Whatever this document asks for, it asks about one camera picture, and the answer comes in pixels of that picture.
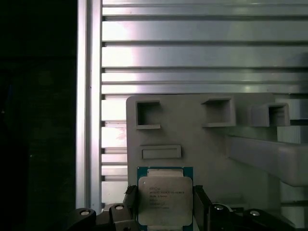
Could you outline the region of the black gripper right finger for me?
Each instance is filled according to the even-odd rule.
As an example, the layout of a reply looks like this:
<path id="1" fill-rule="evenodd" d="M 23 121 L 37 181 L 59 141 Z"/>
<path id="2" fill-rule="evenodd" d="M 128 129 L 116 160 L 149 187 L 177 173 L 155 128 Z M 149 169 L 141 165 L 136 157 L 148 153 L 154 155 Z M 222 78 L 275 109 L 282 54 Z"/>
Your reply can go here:
<path id="1" fill-rule="evenodd" d="M 193 188 L 193 215 L 200 231 L 294 231 L 295 226 L 264 210 L 233 210 L 210 201 L 201 185 Z"/>

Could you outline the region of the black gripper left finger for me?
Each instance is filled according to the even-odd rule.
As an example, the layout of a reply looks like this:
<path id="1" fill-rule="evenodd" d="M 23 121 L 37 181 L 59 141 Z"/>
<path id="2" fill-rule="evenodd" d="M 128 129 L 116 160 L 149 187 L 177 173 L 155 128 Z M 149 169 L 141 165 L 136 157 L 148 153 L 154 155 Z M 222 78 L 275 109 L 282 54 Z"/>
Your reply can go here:
<path id="1" fill-rule="evenodd" d="M 109 205 L 96 214 L 93 209 L 79 208 L 69 213 L 65 221 L 66 231 L 138 231 L 138 186 L 128 186 L 122 203 Z"/>

